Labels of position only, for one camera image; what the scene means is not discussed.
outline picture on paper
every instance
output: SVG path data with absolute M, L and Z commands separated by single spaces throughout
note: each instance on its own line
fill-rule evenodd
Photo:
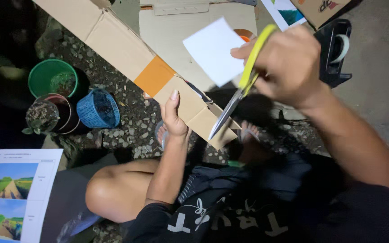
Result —
M 302 13 L 289 0 L 271 0 L 271 2 L 289 26 L 304 18 Z
M 0 163 L 0 198 L 27 199 L 38 163 Z
M 26 200 L 0 199 L 0 239 L 20 240 Z

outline yellow scissors handle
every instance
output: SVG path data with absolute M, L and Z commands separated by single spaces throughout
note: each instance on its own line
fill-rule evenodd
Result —
M 253 49 L 251 50 L 250 56 L 247 59 L 246 67 L 242 72 L 240 83 L 238 84 L 238 87 L 245 91 L 244 96 L 247 95 L 251 86 L 255 83 L 257 77 L 259 76 L 259 74 L 255 74 L 254 76 L 252 76 L 252 79 L 250 80 L 251 71 L 253 70 L 253 66 L 255 65 L 256 59 L 258 58 L 259 52 L 261 51 L 268 37 L 277 29 L 278 29 L 277 25 L 274 24 L 267 25 L 267 27 L 265 27 L 264 30 L 262 30 Z

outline hand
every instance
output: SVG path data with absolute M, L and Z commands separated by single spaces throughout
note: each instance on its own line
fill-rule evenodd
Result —
M 179 104 L 179 92 L 174 90 L 165 106 L 160 106 L 165 129 L 171 137 L 186 138 L 189 132 L 187 125 L 178 117 L 176 108 Z
M 256 40 L 231 50 L 235 58 L 247 58 Z M 274 33 L 262 48 L 255 67 L 267 71 L 267 76 L 255 82 L 256 88 L 273 100 L 310 108 L 320 92 L 329 90 L 319 80 L 321 46 L 305 27 L 297 25 L 283 33 Z

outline sky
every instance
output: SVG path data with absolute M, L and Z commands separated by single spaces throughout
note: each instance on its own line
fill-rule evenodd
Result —
M 38 163 L 0 163 L 0 179 L 9 176 L 12 179 L 33 177 Z
M 23 218 L 25 216 L 26 200 L 0 198 L 0 214 L 6 218 Z

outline green bucket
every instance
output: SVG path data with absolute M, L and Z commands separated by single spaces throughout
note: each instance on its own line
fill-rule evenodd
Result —
M 76 71 L 58 59 L 48 59 L 35 65 L 28 77 L 29 90 L 36 98 L 49 93 L 72 97 L 77 86 Z

